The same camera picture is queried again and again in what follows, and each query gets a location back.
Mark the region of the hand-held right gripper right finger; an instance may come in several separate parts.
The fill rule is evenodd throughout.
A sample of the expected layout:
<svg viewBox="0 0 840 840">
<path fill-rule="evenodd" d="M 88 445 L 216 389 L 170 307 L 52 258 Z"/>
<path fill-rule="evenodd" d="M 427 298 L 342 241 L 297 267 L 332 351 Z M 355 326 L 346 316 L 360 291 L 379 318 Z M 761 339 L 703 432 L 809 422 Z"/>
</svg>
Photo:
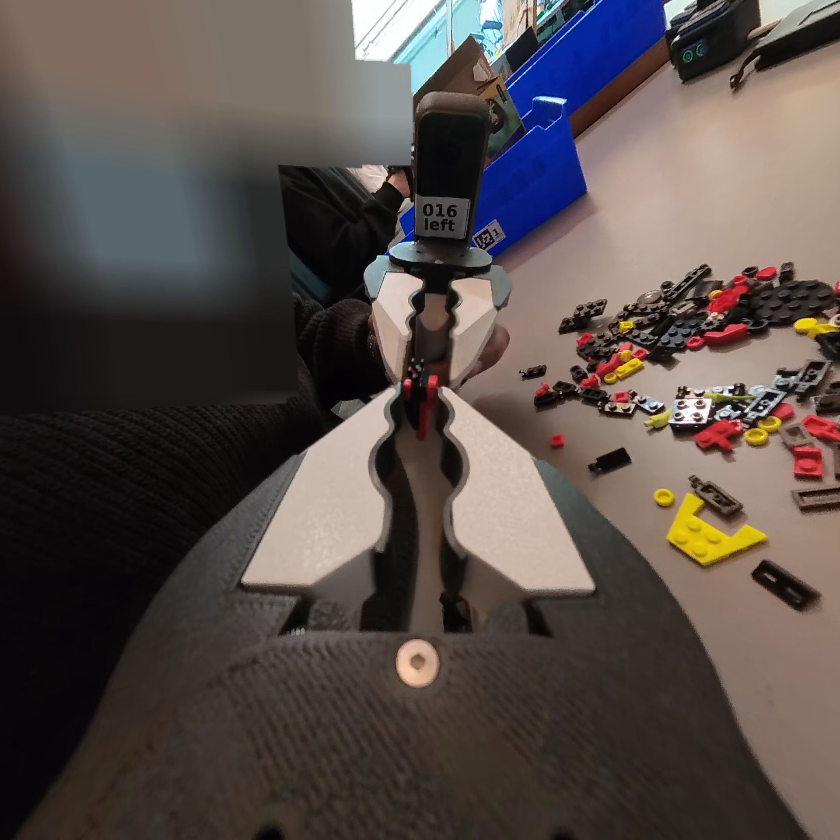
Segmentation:
<svg viewBox="0 0 840 840">
<path fill-rule="evenodd" d="M 438 390 L 450 581 L 475 624 L 505 604 L 592 596 L 595 582 L 530 453 L 448 387 Z"/>
</svg>

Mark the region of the yellow wedge lego plate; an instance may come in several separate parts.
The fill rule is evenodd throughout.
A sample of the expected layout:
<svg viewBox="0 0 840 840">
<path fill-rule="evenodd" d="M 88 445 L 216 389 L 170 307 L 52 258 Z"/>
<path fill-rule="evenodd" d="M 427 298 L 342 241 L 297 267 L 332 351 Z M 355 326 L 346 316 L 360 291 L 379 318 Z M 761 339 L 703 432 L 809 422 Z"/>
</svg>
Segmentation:
<svg viewBox="0 0 840 840">
<path fill-rule="evenodd" d="M 666 535 L 670 545 L 700 566 L 709 568 L 732 556 L 766 543 L 763 532 L 743 525 L 733 534 L 727 534 L 700 518 L 705 503 L 692 493 L 681 502 Z"/>
</svg>

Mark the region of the black bag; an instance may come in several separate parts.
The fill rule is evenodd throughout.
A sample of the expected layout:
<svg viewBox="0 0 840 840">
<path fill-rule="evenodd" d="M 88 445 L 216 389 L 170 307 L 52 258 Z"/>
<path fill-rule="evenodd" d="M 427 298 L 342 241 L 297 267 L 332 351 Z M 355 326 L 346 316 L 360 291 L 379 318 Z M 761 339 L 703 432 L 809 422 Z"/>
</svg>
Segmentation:
<svg viewBox="0 0 840 840">
<path fill-rule="evenodd" d="M 750 66 L 756 71 L 775 67 L 787 60 L 839 39 L 839 2 L 811 1 L 784 17 L 751 48 L 729 87 L 741 87 Z"/>
</svg>

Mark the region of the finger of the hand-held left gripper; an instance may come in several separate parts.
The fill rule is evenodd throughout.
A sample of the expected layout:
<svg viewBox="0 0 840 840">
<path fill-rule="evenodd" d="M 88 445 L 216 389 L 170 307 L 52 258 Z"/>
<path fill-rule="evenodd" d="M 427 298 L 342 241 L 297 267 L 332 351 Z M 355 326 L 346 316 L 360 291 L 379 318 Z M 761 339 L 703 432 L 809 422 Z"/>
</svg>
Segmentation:
<svg viewBox="0 0 840 840">
<path fill-rule="evenodd" d="M 414 298 L 421 280 L 401 271 L 387 270 L 372 302 L 374 333 L 385 372 L 394 384 L 406 374 L 413 350 Z"/>
<path fill-rule="evenodd" d="M 450 285 L 455 303 L 450 310 L 448 387 L 461 387 L 498 360 L 498 309 L 491 281 L 456 279 Z"/>
</svg>

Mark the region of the cardboard box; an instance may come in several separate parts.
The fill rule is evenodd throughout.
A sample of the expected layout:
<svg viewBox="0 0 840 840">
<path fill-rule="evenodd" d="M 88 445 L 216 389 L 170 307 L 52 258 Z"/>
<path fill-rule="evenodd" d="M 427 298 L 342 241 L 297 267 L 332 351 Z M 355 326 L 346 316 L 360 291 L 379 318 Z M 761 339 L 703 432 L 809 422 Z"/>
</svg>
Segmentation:
<svg viewBox="0 0 840 840">
<path fill-rule="evenodd" d="M 505 81 L 492 69 L 483 49 L 471 36 L 414 94 L 414 109 L 432 92 L 472 94 L 487 104 L 490 137 L 485 166 L 506 153 L 527 132 Z"/>
</svg>

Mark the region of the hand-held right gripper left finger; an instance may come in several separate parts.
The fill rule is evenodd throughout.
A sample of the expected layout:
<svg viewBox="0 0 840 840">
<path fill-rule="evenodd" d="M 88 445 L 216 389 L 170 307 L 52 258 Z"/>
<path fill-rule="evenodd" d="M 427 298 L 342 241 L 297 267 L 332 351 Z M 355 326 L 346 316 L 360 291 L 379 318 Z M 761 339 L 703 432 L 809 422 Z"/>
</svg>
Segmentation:
<svg viewBox="0 0 840 840">
<path fill-rule="evenodd" d="M 402 621 L 415 573 L 415 509 L 396 455 L 391 386 L 293 466 L 245 567 L 247 592 L 327 602 L 346 621 Z"/>
</svg>

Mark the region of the person's left forearm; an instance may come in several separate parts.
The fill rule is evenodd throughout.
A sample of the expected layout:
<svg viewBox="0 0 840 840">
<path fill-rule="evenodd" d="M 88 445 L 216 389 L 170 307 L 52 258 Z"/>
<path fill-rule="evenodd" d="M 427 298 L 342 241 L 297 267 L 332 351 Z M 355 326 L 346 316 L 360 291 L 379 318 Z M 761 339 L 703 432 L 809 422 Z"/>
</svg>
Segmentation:
<svg viewBox="0 0 840 840">
<path fill-rule="evenodd" d="M 390 382 L 371 329 L 371 305 L 358 299 L 323 307 L 291 294 L 298 393 L 290 409 L 327 412 L 340 402 L 372 397 Z"/>
</svg>

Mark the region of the person's black knit sweater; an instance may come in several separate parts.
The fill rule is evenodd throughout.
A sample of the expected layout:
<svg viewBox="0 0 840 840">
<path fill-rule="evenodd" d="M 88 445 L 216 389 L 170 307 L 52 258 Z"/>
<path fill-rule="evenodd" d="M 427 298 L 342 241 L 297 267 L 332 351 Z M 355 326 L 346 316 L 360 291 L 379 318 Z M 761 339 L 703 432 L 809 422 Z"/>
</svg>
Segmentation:
<svg viewBox="0 0 840 840">
<path fill-rule="evenodd" d="M 2 416 L 2 838 L 74 751 L 174 567 L 339 421 L 304 397 Z"/>
</svg>

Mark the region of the pile of loose lego pieces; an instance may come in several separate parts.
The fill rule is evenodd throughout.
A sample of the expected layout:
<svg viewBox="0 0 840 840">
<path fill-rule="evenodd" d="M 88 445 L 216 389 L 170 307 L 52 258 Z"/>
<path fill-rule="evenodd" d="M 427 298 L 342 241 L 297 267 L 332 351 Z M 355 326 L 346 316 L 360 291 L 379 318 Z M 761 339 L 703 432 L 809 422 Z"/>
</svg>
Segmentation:
<svg viewBox="0 0 840 840">
<path fill-rule="evenodd" d="M 720 280 L 701 264 L 663 281 L 603 320 L 607 301 L 579 304 L 560 321 L 574 336 L 577 362 L 551 373 L 546 364 L 518 372 L 537 388 L 536 412 L 588 407 L 591 418 L 637 417 L 646 437 L 668 432 L 700 455 L 732 461 L 739 447 L 780 445 L 798 484 L 838 484 L 838 283 L 800 279 L 795 264 L 746 266 Z M 803 338 L 803 361 L 779 364 L 764 382 L 717 369 L 710 384 L 675 384 L 664 397 L 635 381 L 672 370 L 684 355 L 745 350 L 772 333 Z"/>
</svg>

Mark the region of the black lego plate with holes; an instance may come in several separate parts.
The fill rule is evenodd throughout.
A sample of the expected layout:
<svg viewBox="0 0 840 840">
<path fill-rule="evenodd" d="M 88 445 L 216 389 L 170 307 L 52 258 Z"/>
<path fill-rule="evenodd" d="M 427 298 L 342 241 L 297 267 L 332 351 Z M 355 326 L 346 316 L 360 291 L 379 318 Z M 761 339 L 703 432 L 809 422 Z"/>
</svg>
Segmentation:
<svg viewBox="0 0 840 840">
<path fill-rule="evenodd" d="M 692 475 L 688 477 L 691 492 L 723 518 L 731 519 L 743 510 L 740 500 L 713 481 Z"/>
</svg>

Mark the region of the small black red lego assembly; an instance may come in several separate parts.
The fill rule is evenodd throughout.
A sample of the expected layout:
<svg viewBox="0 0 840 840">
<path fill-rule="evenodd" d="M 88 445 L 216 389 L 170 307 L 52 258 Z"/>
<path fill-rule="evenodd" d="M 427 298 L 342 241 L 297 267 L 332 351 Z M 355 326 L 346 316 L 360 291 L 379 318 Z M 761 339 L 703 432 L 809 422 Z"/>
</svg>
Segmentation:
<svg viewBox="0 0 840 840">
<path fill-rule="evenodd" d="M 438 377 L 428 371 L 425 360 L 412 357 L 401 382 L 405 418 L 416 439 L 427 440 L 437 400 Z"/>
</svg>

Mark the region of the person's left hand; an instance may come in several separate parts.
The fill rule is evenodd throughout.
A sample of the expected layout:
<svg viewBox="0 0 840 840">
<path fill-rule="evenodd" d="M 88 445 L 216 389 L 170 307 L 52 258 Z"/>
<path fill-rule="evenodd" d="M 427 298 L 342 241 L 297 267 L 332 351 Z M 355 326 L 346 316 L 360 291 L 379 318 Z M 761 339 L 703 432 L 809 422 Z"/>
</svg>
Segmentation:
<svg viewBox="0 0 840 840">
<path fill-rule="evenodd" d="M 490 333 L 489 339 L 481 351 L 476 366 L 473 370 L 474 375 L 483 373 L 495 366 L 507 351 L 510 342 L 509 332 L 496 323 Z"/>
</svg>

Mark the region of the black lego tile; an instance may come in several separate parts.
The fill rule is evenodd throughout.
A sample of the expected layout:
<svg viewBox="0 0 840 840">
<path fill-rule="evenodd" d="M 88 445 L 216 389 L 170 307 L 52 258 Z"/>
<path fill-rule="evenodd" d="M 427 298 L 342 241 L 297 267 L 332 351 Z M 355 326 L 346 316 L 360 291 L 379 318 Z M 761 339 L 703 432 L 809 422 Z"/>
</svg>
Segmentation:
<svg viewBox="0 0 840 840">
<path fill-rule="evenodd" d="M 755 583 L 798 613 L 811 609 L 822 594 L 770 560 L 762 560 L 751 572 Z"/>
</svg>

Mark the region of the black electronic device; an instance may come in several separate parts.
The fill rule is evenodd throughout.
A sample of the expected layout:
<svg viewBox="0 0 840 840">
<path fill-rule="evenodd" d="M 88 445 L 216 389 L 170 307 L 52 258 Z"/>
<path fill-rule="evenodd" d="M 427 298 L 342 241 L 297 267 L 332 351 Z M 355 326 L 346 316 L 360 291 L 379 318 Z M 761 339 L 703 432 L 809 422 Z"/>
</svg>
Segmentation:
<svg viewBox="0 0 840 840">
<path fill-rule="evenodd" d="M 761 26 L 759 1 L 696 1 L 666 30 L 670 62 L 680 81 L 693 81 L 736 59 Z"/>
</svg>

